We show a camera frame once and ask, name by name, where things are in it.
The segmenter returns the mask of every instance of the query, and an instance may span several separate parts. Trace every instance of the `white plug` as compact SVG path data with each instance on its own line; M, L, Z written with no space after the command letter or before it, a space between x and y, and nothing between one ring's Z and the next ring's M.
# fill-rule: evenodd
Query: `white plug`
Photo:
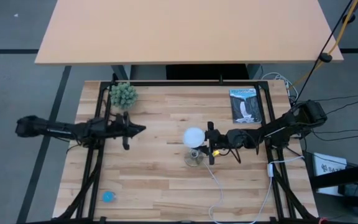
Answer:
M273 174L273 164L267 164L267 175L269 177L273 177L274 174Z

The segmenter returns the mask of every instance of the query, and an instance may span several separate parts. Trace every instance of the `concrete floor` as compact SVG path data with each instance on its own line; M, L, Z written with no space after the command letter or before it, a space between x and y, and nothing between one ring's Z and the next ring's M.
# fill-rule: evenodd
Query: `concrete floor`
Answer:
M0 0L0 49L37 49L47 28L56 0ZM343 0L320 1L331 26L345 7ZM342 48L358 47L357 19L346 29L340 43ZM301 100L334 96L358 95L358 54L344 55L343 63L325 65L313 74ZM35 55L0 55L0 223L15 223L42 138L18 138L14 134L16 120L28 114L48 118L55 99L64 67L34 65ZM312 64L266 64L265 73L280 72L296 80L309 71ZM161 79L165 67L139 66L134 68L133 79ZM78 100L85 80L109 80L110 67L73 67L63 96L58 120L73 122ZM352 100L323 103L326 111ZM335 131L358 129L358 105L329 115L319 130ZM358 164L358 138L323 142L308 136L308 150L346 158ZM32 203L28 222L48 220L62 175L67 143L52 140L45 158L40 181ZM339 200L315 194L321 216L358 222Z

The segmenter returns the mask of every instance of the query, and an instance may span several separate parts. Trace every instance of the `black metal frame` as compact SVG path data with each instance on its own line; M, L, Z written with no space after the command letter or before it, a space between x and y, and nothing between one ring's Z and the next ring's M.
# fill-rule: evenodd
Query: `black metal frame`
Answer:
M116 84L117 76L113 74L113 80L112 82L101 82L100 88L99 88L99 96L98 101L96 104L96 111L95 111L95 118L100 117L101 113L101 107L103 105L103 96L104 92L107 89L110 89L112 85ZM257 100L259 103L259 109L260 113L262 115L262 125L265 125L266 119L265 119L265 113L264 108L262 104L262 97L260 94L260 89L263 89L265 92L266 102L267 102L267 109L269 113L269 118L271 121L275 119L274 111L273 111L273 104L270 97L270 91L269 91L269 84L267 81L242 81L242 82L224 82L223 80L219 81L207 81L207 82L132 82L131 83L134 86L253 86L257 90ZM108 95L107 102L106 102L106 111L104 112L104 119L106 122L109 120L109 112L111 109L111 103L110 103L110 96ZM49 223L110 223L110 224L141 224L141 223L147 223L147 224L172 224L172 223L194 223L194 224L213 224L214 222L107 222L106 217L101 217L99 221L94 221L94 211L96 206L96 200L97 200L97 193L98 193L98 185L99 185L99 179L100 179L100 173L102 168L102 161L103 161L103 152L104 152L104 143L105 141L102 140L99 142L100 146L97 149L89 148L88 149L88 155L86 158L86 164L83 174L83 182L81 186L80 193L76 196L73 203L68 207L65 213L63 213L60 217L54 218L50 221L45 222L34 222L33 224L49 224ZM270 147L269 140L265 141L265 147L267 152L267 159L268 162L273 161L273 154L272 154L272 148ZM90 174L91 170L91 163L93 159L93 152L94 150L98 150L98 157L96 160L96 165L94 167L94 170ZM277 150L278 158L283 159L283 152L282 149ZM272 186L273 186L273 193L275 198L275 204L277 209L277 218L271 217L269 222L256 222L258 224L275 224L275 223L285 223L285 224L295 224L295 223L310 223L310 224L317 224L319 223L319 218L316 218L312 216L310 213L307 212L306 208L302 206L300 201L297 199L295 194L290 190L288 176L287 176L287 169L285 167L284 163L280 163L280 171L277 170L276 166L273 166L273 173L274 177L272 179ZM89 203L89 210L88 214L85 218L83 218L83 208L85 204L85 195L90 186L93 184L93 189L91 193L91 199ZM285 218L283 213L283 206L282 201L280 198L280 191L278 188L278 185L282 187L286 194L288 209L290 218ZM298 210L299 214L302 216L303 219L297 219L295 215L295 208ZM71 216L73 215L73 212L77 210L76 218L71 219Z

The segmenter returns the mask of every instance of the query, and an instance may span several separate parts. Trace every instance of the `white cable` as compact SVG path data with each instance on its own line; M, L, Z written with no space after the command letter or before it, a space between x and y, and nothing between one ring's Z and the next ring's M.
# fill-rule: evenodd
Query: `white cable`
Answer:
M304 158L303 156L298 156L296 158L293 158L293 159L289 159L289 160L285 160L285 161L272 161L272 162L269 162L269 164L272 164L272 163L280 163L280 162L291 162L291 161L294 161L296 159L300 159L300 158ZM221 193L221 197L219 199L219 202L212 205L209 210L208 210L208 215L209 215L209 218L215 222L216 224L224 224L224 223L220 223L218 221L216 221L214 218L213 218L213 215L212 215L212 212L213 212L213 208L214 207L218 207L222 202L223 202L223 188L222 188L222 185L219 183L218 179L215 177L215 175L212 173L211 169L209 168L209 166L203 161L204 165L206 166L206 168L208 169L209 173L211 174L212 178L215 180L215 183L218 185L219 187L219 191ZM269 193L270 193L270 189L272 188L272 179L273 177L270 178L270 183L268 185L268 189L267 189L267 193L266 193L266 197L265 197L265 200L264 202L262 203L262 206L260 207L260 210L259 210L259 213L258 215L256 216L256 219L253 221L253 222L250 222L250 223L234 223L234 224L254 224L257 222L257 220L259 219L259 216L260 214L262 213L262 210L264 209L264 206L266 204L266 201L267 201L267 198L269 197Z
M288 80L287 78L285 78L283 75L281 75L278 72L270 72L270 73L265 74L264 76L262 76L262 78L260 78L260 79L263 80L266 76L269 76L269 75L275 75L274 80L283 80L284 84L285 84L285 87L287 88L288 96L290 96L289 87L293 86L292 82L290 80ZM298 99L298 97L299 97L298 90L296 90L295 87L293 87L293 90L294 90L294 92L296 94L296 96L295 96L295 101L296 101Z

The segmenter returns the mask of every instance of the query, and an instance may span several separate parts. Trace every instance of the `green succulent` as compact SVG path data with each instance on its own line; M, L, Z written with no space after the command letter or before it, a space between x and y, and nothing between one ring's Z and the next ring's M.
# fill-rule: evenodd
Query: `green succulent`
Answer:
M136 90L129 82L118 83L116 86L112 86L110 91L111 104L117 106L122 110L127 110L135 104L138 97Z

